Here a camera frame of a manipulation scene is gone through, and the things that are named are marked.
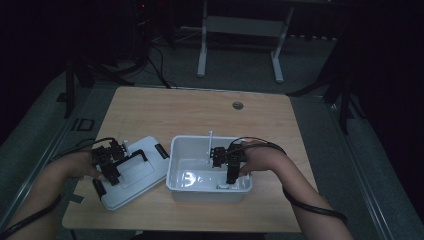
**table top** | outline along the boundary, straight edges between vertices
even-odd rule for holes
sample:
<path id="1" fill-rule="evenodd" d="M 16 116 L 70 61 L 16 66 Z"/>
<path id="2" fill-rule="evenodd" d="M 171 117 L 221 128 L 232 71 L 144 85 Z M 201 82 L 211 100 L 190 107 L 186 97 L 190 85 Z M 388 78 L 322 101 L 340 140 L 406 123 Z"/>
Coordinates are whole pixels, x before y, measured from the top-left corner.
<path id="1" fill-rule="evenodd" d="M 234 102 L 243 104 L 241 110 Z M 282 146 L 316 188 L 290 99 L 284 95 L 118 88 L 98 139 L 129 144 L 154 136 L 168 153 L 177 135 L 259 137 Z M 165 181 L 116 211 L 100 202 L 91 179 L 80 181 L 63 225 L 70 229 L 125 229 L 228 232 L 300 232 L 274 173 L 253 172 L 253 188 L 239 203 L 176 202 Z"/>

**dark background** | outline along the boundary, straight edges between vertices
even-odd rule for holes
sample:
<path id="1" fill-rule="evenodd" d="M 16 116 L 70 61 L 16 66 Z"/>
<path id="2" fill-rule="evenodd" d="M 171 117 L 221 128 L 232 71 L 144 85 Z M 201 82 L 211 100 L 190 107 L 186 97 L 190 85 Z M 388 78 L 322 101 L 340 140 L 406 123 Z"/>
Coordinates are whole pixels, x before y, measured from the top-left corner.
<path id="1" fill-rule="evenodd" d="M 130 1 L 119 2 L 0 3 L 1 142 L 49 82 L 65 70 L 75 48 L 112 65 L 117 58 L 137 57 L 128 44 L 134 37 L 130 34 L 133 22 L 128 14 L 135 13 L 128 12 Z M 249 1 L 233 2 L 225 9 L 231 13 L 239 9 L 240 14 L 245 14 L 240 6 Z M 316 36 L 339 40 L 324 69 L 343 76 L 353 67 L 353 93 L 359 97 L 366 117 L 423 219 L 424 197 L 419 187 L 424 170 L 423 3 L 381 0 L 363 5 L 339 0 L 293 4 L 296 11 L 290 34 L 305 35 L 306 39 Z M 174 5 L 170 1 L 155 1 L 153 5 L 141 18 L 152 20 L 161 34 L 169 34 L 171 43 L 170 25 L 201 24 L 201 1 L 174 1 Z"/>

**white plastic bin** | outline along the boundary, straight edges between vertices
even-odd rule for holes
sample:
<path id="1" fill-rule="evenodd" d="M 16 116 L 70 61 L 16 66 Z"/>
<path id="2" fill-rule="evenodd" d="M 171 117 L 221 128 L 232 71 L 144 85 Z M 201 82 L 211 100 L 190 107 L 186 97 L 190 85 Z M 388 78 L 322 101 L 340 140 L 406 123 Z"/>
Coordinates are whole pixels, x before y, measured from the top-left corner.
<path id="1" fill-rule="evenodd" d="M 211 148 L 227 149 L 237 138 L 212 139 Z M 166 185 L 175 201 L 240 202 L 252 189 L 250 174 L 239 177 L 235 184 L 226 184 L 227 166 L 212 167 L 209 143 L 209 136 L 179 135 L 172 139 Z"/>

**person's right arm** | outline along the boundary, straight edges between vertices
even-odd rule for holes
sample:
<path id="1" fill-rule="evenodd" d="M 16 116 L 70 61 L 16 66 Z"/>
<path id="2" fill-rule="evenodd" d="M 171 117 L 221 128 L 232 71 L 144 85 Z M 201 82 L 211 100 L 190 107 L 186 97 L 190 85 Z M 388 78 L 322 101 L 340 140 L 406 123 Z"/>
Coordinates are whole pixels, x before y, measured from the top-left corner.
<path id="1" fill-rule="evenodd" d="M 241 174 L 271 170 L 277 175 L 284 189 L 297 201 L 332 210 L 330 204 L 319 195 L 293 161 L 283 152 L 269 147 L 254 147 L 245 149 L 245 153 L 247 163 L 240 169 Z M 300 229 L 307 239 L 353 239 L 340 219 L 309 212 L 293 204 L 292 207 Z"/>

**human hand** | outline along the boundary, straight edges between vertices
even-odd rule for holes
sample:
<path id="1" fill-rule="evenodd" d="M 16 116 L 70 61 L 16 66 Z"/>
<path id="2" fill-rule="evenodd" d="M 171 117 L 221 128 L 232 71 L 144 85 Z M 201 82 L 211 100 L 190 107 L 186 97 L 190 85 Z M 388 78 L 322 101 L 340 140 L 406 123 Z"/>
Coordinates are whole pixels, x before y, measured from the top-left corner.
<path id="1" fill-rule="evenodd" d="M 91 165 L 91 152 L 75 152 L 65 155 L 50 163 L 52 168 L 60 177 L 83 179 L 90 176 L 98 180 L 105 180 L 103 174 Z"/>
<path id="2" fill-rule="evenodd" d="M 263 144 L 263 142 L 254 140 L 241 143 L 243 147 L 252 144 Z M 283 152 L 270 147 L 252 147 L 245 149 L 244 152 L 247 162 L 240 169 L 240 175 L 245 175 L 253 171 L 271 170 L 275 172 L 280 163 L 289 159 Z"/>

